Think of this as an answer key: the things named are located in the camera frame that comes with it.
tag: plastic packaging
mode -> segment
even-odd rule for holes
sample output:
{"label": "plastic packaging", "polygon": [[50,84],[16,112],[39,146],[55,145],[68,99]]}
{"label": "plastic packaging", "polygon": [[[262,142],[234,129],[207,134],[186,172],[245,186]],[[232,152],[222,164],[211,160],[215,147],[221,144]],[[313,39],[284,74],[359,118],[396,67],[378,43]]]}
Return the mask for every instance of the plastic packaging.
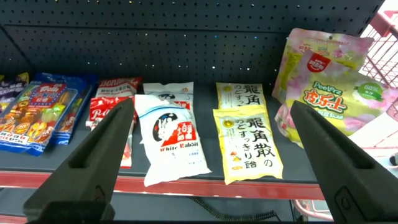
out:
{"label": "plastic packaging", "polygon": [[153,95],[136,95],[136,111],[150,167],[144,185],[211,172],[192,113]]}
{"label": "plastic packaging", "polygon": [[75,102],[72,104],[72,107],[67,112],[61,122],[61,125],[53,133],[53,136],[50,140],[50,143],[52,144],[69,144],[72,132],[75,129],[75,125],[77,124],[77,122],[75,121],[79,119],[85,105],[89,101],[90,96],[95,89],[98,77],[94,74],[81,74],[79,76],[71,76],[50,73],[37,73],[35,76],[35,80],[60,83],[74,82],[81,83],[80,85],[84,86],[84,89],[79,92]]}
{"label": "plastic packaging", "polygon": [[17,75],[15,80],[6,80],[4,75],[0,75],[0,113],[3,112],[8,104],[15,100],[15,97],[29,83],[29,74],[27,72]]}
{"label": "plastic packaging", "polygon": [[[119,102],[131,98],[134,102],[134,95],[137,93],[138,85],[142,78],[112,78],[101,80],[96,95],[90,101],[90,115],[87,118],[86,126],[93,130],[109,111]],[[126,147],[121,161],[121,168],[130,169],[132,166],[132,130],[137,122],[137,113],[134,112],[129,136],[126,139]]]}
{"label": "plastic packaging", "polygon": [[0,115],[0,149],[43,153],[84,85],[32,81]]}
{"label": "plastic packaging", "polygon": [[265,105],[261,84],[216,83],[218,109]]}
{"label": "plastic packaging", "polygon": [[385,112],[398,97],[397,89],[311,51],[304,53],[290,74],[286,103],[275,120],[279,131],[301,147],[290,116],[295,100],[310,105],[349,136]]}
{"label": "plastic packaging", "polygon": [[193,113],[193,82],[189,83],[144,83],[146,95],[158,96],[161,99],[176,103]]}
{"label": "plastic packaging", "polygon": [[353,70],[359,70],[372,43],[373,38],[370,37],[360,38],[294,28],[286,42],[272,96],[281,103],[285,102],[287,82],[294,77],[289,73],[306,50],[342,63]]}
{"label": "plastic packaging", "polygon": [[95,97],[134,96],[141,80],[141,77],[101,80]]}
{"label": "plastic packaging", "polygon": [[[105,116],[111,111],[111,109],[116,106],[119,102],[131,98],[134,102],[134,96],[121,96],[121,97],[96,97],[92,98],[90,102],[90,115],[88,120],[90,121],[91,130],[105,118]],[[126,147],[124,148],[123,158],[121,161],[121,168],[130,169],[132,165],[132,130],[137,123],[137,113],[134,112],[134,117],[132,119],[132,124],[129,131],[129,136],[127,137]]]}
{"label": "plastic packaging", "polygon": [[272,137],[266,105],[213,110],[225,184],[271,175],[282,178],[283,164]]}

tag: black pegboard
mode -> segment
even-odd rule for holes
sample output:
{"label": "black pegboard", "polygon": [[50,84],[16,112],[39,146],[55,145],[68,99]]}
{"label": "black pegboard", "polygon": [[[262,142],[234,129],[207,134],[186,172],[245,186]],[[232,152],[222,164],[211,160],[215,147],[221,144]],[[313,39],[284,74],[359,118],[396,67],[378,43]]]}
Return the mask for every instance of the black pegboard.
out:
{"label": "black pegboard", "polygon": [[358,35],[383,0],[8,0],[2,24]]}
{"label": "black pegboard", "polygon": [[0,74],[17,75],[33,70],[0,27]]}
{"label": "black pegboard", "polygon": [[292,28],[359,35],[383,2],[5,0],[0,24],[40,71],[268,84]]}
{"label": "black pegboard", "polygon": [[282,34],[209,30],[6,30],[42,70],[143,75],[146,82],[165,83],[272,83],[286,41]]}

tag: metal shelf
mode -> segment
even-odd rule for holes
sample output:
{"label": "metal shelf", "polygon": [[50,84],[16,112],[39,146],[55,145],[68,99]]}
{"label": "metal shelf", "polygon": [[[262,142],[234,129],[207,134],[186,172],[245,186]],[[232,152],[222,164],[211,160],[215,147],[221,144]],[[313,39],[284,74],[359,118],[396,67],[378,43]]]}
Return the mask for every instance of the metal shelf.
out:
{"label": "metal shelf", "polygon": [[[34,189],[4,189],[0,191],[0,223],[26,223],[22,212],[24,202]],[[257,200],[241,198],[203,198],[217,211],[227,215],[254,215],[275,211],[285,222],[292,222],[288,200]],[[115,193],[111,205],[115,220],[139,221],[219,221],[201,206],[186,197]],[[276,217],[267,221],[277,221]]]}
{"label": "metal shelf", "polygon": [[[144,176],[149,168],[144,146],[139,144],[139,125],[133,132],[132,168],[121,169],[116,192],[142,194],[200,195],[210,197],[249,197],[284,199],[322,199],[311,165],[304,150],[290,142],[278,131],[274,117],[280,104],[267,97],[267,107],[274,140],[284,163],[283,180],[263,177],[255,181],[224,184],[223,168],[213,108],[217,107],[215,85],[195,85],[194,112],[198,133],[212,173],[144,187]],[[90,132],[85,127],[86,108],[68,146],[50,146],[40,157],[0,151],[0,185],[3,187],[38,187]]]}

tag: colorful snack package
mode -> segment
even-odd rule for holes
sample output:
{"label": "colorful snack package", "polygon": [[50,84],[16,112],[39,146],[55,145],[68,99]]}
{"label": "colorful snack package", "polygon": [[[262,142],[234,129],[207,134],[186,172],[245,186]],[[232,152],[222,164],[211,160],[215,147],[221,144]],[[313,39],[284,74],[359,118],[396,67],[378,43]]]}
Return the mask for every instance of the colorful snack package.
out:
{"label": "colorful snack package", "polygon": [[29,74],[27,72],[17,75],[15,80],[6,80],[4,75],[0,75],[0,113],[15,100],[18,94],[29,83]]}
{"label": "colorful snack package", "polygon": [[[117,103],[127,98],[132,98],[134,102],[134,95],[137,93],[141,80],[141,77],[101,80],[95,97],[90,101],[90,115],[87,118],[86,126],[93,130]],[[132,130],[136,122],[137,114],[134,112],[120,165],[123,169],[130,169],[132,166]]]}
{"label": "colorful snack package", "polygon": [[0,115],[0,149],[41,155],[84,87],[32,81]]}
{"label": "colorful snack package", "polygon": [[79,119],[81,113],[83,112],[84,106],[90,99],[92,92],[95,89],[98,77],[94,74],[84,74],[80,76],[70,76],[70,75],[54,75],[49,73],[37,73],[35,80],[41,81],[51,81],[51,82],[74,82],[81,83],[85,86],[83,91],[79,92],[78,97],[72,104],[70,111],[67,112],[59,128],[53,133],[50,142],[52,144],[69,144],[69,140],[72,136],[72,131],[77,124],[75,121]]}
{"label": "colorful snack package", "polygon": [[134,96],[141,81],[141,77],[101,80],[95,97]]}
{"label": "colorful snack package", "polygon": [[[125,99],[131,98],[134,102],[134,96],[121,96],[121,97],[96,97],[92,98],[90,102],[90,115],[89,121],[91,122],[91,130],[101,122],[102,119],[111,111],[111,109],[116,106],[119,102]],[[126,147],[124,148],[124,154],[121,161],[121,168],[130,169],[132,164],[131,154],[132,154],[132,130],[137,123],[137,113],[134,112],[134,117],[132,119],[132,124],[130,127],[129,136],[127,137]]]}
{"label": "colorful snack package", "polygon": [[158,96],[161,99],[169,100],[172,103],[180,105],[192,112],[193,123],[195,115],[193,114],[193,82],[188,83],[144,83],[142,84],[146,95]]}
{"label": "colorful snack package", "polygon": [[358,71],[372,43],[373,38],[370,37],[361,38],[294,28],[286,42],[272,96],[281,103],[285,103],[287,82],[294,77],[289,73],[306,50],[311,50]]}
{"label": "colorful snack package", "polygon": [[216,83],[218,109],[247,105],[265,105],[261,84]]}
{"label": "colorful snack package", "polygon": [[282,178],[283,163],[272,137],[266,105],[213,110],[225,184],[265,175]]}
{"label": "colorful snack package", "polygon": [[136,111],[150,167],[144,185],[211,172],[192,113],[154,95],[136,95]]}
{"label": "colorful snack package", "polygon": [[307,51],[290,72],[286,103],[275,120],[279,131],[303,147],[290,109],[295,100],[316,109],[346,135],[385,112],[398,97],[398,89],[366,77],[338,62]]}

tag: cart wire basket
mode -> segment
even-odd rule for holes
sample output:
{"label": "cart wire basket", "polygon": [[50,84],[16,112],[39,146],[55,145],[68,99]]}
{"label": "cart wire basket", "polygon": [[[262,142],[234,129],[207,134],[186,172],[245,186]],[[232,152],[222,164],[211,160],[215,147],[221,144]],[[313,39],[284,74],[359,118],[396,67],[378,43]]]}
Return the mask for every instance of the cart wire basket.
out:
{"label": "cart wire basket", "polygon": [[[359,71],[379,82],[398,88],[398,9],[380,10],[365,29],[362,37],[372,37],[365,63]],[[398,101],[394,103],[398,113]],[[374,147],[363,148],[376,160],[386,159],[398,153],[398,130]],[[385,166],[398,173],[398,166]],[[294,207],[307,219],[333,221],[325,201],[293,200]]]}

